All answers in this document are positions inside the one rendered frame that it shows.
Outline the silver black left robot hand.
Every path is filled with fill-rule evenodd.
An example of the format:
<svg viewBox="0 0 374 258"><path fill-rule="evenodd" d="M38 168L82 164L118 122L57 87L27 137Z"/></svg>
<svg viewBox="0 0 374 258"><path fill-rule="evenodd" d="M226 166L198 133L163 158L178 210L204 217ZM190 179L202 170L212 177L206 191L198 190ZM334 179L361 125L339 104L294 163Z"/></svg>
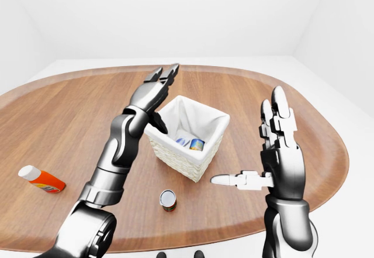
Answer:
<svg viewBox="0 0 374 258"><path fill-rule="evenodd" d="M168 133L167 127L161 116L155 111L168 95L168 88L173 84L178 73L179 64L173 64L166 71L158 67L146 76L130 98L130 103L123 113L135 112L135 116L129 125L129 133L133 137L141 137L148 123L157 128L161 133Z"/></svg>

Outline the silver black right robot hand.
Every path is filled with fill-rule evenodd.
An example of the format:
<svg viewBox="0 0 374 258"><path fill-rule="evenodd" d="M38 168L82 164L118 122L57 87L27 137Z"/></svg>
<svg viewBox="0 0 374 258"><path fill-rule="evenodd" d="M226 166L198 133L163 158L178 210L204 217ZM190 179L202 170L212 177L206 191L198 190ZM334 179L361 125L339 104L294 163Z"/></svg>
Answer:
<svg viewBox="0 0 374 258"><path fill-rule="evenodd" d="M239 174L220 174L210 182L218 185L236 186L239 190L269 188L276 198L303 199L306 173L303 154L294 139L297 131L295 115L289 107L281 86L272 91L271 100L261 104L260 137L264 139L261 162L264 171L243 170Z"/></svg>

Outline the blue and yellow soup tin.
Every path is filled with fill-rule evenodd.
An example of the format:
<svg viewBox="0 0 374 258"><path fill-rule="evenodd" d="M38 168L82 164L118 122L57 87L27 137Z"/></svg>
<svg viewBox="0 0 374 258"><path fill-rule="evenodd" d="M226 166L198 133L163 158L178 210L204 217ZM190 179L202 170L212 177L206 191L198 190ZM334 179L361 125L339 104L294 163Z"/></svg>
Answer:
<svg viewBox="0 0 374 258"><path fill-rule="evenodd" d="M201 139L194 138L191 140L191 144L189 148L191 150L197 150L197 151L202 151L204 148L205 142Z"/></svg>

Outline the white woven basket, cloth liner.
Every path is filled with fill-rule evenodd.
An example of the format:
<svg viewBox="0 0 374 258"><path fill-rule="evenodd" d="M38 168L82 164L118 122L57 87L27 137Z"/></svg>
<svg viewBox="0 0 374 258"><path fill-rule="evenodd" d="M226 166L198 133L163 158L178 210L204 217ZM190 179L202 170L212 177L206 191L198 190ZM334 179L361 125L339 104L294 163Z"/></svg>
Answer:
<svg viewBox="0 0 374 258"><path fill-rule="evenodd" d="M198 182L218 151L230 115L181 95L166 104L159 114L168 133L163 134L151 125L144 130L155 155L187 178ZM177 144L176 140L181 136L203 140L203 150L191 150L191 143L185 147Z"/></svg>

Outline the red label tin, silver lid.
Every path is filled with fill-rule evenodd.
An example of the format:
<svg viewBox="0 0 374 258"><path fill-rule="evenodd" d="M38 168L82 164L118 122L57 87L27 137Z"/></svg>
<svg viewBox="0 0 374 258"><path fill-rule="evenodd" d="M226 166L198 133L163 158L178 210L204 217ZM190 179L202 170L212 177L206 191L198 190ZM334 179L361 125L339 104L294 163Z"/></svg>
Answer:
<svg viewBox="0 0 374 258"><path fill-rule="evenodd" d="M172 190L164 190L160 194L160 205L167 212L171 212L176 208L176 195Z"/></svg>

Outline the orange bottle with white cap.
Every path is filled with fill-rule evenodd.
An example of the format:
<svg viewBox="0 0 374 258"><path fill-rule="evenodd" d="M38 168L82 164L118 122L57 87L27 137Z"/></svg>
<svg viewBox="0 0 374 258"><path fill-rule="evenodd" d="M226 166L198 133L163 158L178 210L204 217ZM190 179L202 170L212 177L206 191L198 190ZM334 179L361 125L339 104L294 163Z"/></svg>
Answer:
<svg viewBox="0 0 374 258"><path fill-rule="evenodd" d="M22 167L18 172L18 176L48 193L58 193L66 187L65 182L31 165Z"/></svg>

